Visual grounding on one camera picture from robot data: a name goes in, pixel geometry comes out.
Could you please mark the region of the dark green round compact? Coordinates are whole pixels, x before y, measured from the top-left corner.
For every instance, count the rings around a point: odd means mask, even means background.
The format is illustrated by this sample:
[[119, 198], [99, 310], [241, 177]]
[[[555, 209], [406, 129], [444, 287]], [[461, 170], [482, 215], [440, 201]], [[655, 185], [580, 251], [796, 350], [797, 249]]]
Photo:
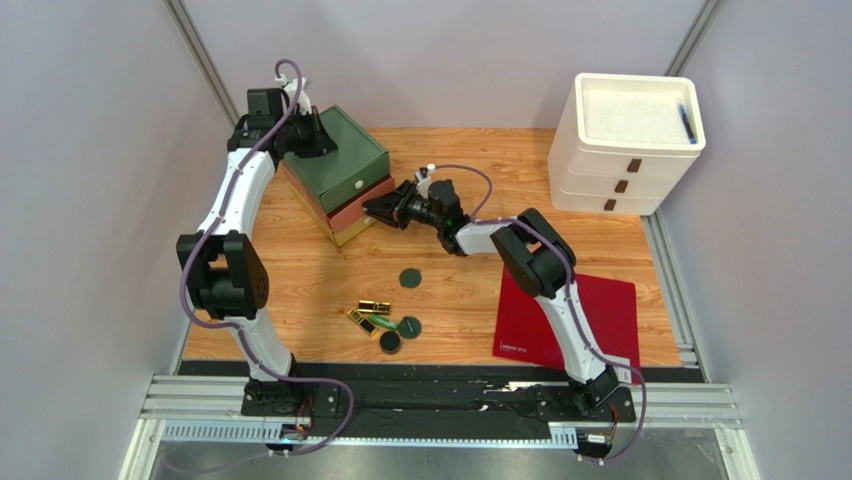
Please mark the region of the dark green round compact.
[[399, 274], [399, 283], [403, 288], [417, 288], [422, 283], [422, 272], [416, 268], [406, 268]]

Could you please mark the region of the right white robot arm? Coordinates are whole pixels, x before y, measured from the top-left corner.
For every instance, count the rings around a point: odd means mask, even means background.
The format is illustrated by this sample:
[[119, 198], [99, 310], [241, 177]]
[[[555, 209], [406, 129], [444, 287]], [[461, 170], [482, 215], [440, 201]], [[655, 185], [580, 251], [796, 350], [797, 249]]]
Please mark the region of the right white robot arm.
[[535, 208], [513, 217], [476, 220], [467, 214], [450, 180], [431, 184], [421, 195], [404, 181], [394, 191], [363, 203], [364, 213], [392, 228], [428, 225], [445, 251], [457, 256], [496, 253], [516, 285], [544, 313], [560, 348], [564, 370], [578, 384], [578, 406], [592, 410], [619, 387], [589, 326], [579, 298], [576, 256]]

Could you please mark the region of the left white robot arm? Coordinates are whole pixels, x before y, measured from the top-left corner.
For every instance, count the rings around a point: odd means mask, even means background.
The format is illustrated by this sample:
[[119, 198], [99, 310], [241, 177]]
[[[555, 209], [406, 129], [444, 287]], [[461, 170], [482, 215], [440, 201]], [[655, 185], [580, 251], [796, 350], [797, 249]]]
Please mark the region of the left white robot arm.
[[293, 378], [294, 356], [272, 325], [269, 275], [251, 237], [279, 162], [337, 148], [302, 90], [292, 83], [249, 91], [249, 111], [227, 141], [225, 176], [210, 213], [176, 245], [182, 307], [194, 324], [234, 337], [249, 363], [246, 400], [293, 407], [303, 401], [303, 383]]

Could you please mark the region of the pink drawer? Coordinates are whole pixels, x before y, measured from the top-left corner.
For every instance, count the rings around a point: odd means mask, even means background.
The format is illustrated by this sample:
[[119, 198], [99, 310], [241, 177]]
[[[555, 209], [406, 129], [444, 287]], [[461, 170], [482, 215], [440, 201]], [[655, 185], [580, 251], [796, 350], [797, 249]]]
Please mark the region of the pink drawer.
[[301, 181], [298, 180], [287, 167], [283, 168], [283, 172], [285, 178], [294, 190], [297, 202], [309, 215], [313, 217], [318, 225], [329, 234], [342, 234], [346, 228], [353, 226], [358, 222], [363, 224], [363, 218], [365, 217], [362, 207], [363, 203], [391, 193], [396, 188], [395, 179], [391, 175], [386, 175], [373, 185], [369, 186], [365, 191], [357, 193], [352, 199], [345, 202], [342, 206], [336, 208], [330, 213], [327, 213], [317, 201], [309, 197], [307, 190], [302, 185]]

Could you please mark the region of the green top drawer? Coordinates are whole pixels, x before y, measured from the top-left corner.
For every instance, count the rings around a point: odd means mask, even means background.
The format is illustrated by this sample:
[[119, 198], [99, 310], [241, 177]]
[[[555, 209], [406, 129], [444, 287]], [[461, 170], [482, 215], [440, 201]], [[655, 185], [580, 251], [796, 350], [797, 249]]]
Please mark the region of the green top drawer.
[[281, 164], [301, 182], [308, 196], [330, 213], [388, 176], [390, 155], [340, 106], [322, 111], [320, 120], [338, 149], [308, 159], [289, 153]]

